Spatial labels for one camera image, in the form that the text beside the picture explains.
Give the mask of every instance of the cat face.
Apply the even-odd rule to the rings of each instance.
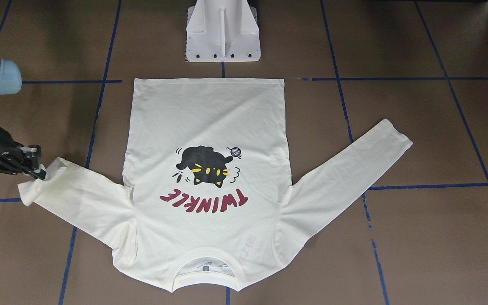
[[[193,184],[212,183],[221,188],[229,170],[225,164],[233,160],[232,156],[224,157],[215,152],[212,147],[188,147],[182,153],[182,162],[176,168],[183,170],[189,168],[194,174]]]

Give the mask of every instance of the white long-sleeve shirt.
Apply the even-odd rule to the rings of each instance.
[[[57,158],[36,202],[174,291],[237,291],[283,269],[412,145],[384,119],[295,185],[281,79],[135,79],[124,186]]]

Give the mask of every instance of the white metal bracket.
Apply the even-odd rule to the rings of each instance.
[[[246,0],[197,0],[188,9],[189,62],[257,61],[261,58],[257,11]]]

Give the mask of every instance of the squiggle line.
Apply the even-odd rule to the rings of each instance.
[[[236,167],[236,166],[235,166],[235,168],[236,168],[236,169],[238,169],[238,172],[236,172],[236,177],[234,178],[234,180],[233,180],[232,182],[229,182],[229,183],[233,183],[233,182],[235,182],[235,181],[236,181],[236,178],[238,178],[238,177],[240,176],[240,174],[239,174],[239,172],[240,172],[240,168],[238,168],[238,167]]]

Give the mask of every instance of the black cat graphic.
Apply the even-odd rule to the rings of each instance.
[[[182,153],[182,162],[176,168],[183,170],[189,168],[193,174],[193,184],[213,183],[221,188],[225,177],[229,176],[229,170],[225,164],[231,162],[233,156],[224,157],[215,152],[212,147],[188,147]]]

